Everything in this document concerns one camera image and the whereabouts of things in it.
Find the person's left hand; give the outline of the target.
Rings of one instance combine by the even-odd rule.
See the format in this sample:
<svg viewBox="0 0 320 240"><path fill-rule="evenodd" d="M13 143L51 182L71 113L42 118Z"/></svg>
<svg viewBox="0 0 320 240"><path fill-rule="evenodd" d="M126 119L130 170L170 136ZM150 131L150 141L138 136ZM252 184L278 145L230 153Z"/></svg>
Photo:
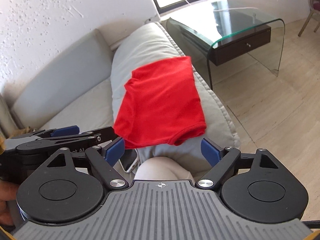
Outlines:
<svg viewBox="0 0 320 240"><path fill-rule="evenodd" d="M16 193L18 188L19 188L19 185L17 184L1 180L1 186L0 186L1 225L13 226L14 224L7 202L16 199Z"/></svg>

